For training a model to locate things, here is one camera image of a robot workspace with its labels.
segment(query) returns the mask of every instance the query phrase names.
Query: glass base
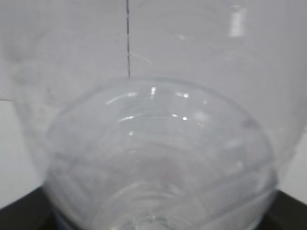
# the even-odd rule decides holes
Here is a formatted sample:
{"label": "glass base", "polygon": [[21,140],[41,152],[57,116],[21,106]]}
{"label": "glass base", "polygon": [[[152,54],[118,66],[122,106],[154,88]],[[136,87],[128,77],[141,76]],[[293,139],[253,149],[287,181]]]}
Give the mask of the glass base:
{"label": "glass base", "polygon": [[[58,227],[57,230],[82,230],[71,224],[70,221],[67,220],[64,216],[62,216],[59,212],[54,211],[53,213]],[[244,230],[259,230],[258,229],[259,222],[260,222],[259,220],[253,222],[248,228]]]}

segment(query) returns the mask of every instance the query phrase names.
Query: glass bottom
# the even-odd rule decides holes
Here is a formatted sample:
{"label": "glass bottom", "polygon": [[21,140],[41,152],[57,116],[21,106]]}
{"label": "glass bottom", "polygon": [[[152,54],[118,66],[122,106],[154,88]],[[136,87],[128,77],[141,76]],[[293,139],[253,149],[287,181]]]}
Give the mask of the glass bottom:
{"label": "glass bottom", "polygon": [[[54,213],[54,216],[55,216],[55,219],[56,219],[56,224],[57,224],[57,227],[58,229],[57,230],[82,230],[76,226],[74,226],[69,220],[67,220],[62,214],[60,214],[58,211],[53,211]],[[260,219],[259,220],[256,220],[254,221],[248,228],[246,229],[241,229],[241,230],[259,230],[258,229],[258,225],[260,223]],[[167,225],[161,221],[157,221],[156,224],[156,229],[157,230],[166,230],[166,229],[170,229],[170,230],[173,230],[172,228],[168,228]]]}

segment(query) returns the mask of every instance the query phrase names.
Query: black line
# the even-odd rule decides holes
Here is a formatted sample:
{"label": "black line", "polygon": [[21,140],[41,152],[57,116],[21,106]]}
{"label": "black line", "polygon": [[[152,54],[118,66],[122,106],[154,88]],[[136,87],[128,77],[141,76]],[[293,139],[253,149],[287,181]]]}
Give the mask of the black line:
{"label": "black line", "polygon": [[128,77],[130,77],[130,25],[129,25],[129,0],[126,0],[126,12],[127,12],[127,61],[128,61]]}

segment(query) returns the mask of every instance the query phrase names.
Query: clear glass bowl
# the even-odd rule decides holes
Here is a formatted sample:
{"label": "clear glass bowl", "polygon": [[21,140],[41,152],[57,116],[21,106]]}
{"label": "clear glass bowl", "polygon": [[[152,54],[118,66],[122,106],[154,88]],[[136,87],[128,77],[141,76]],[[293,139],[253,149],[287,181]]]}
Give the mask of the clear glass bowl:
{"label": "clear glass bowl", "polygon": [[305,0],[2,0],[12,99],[83,229],[249,230],[306,122]]}

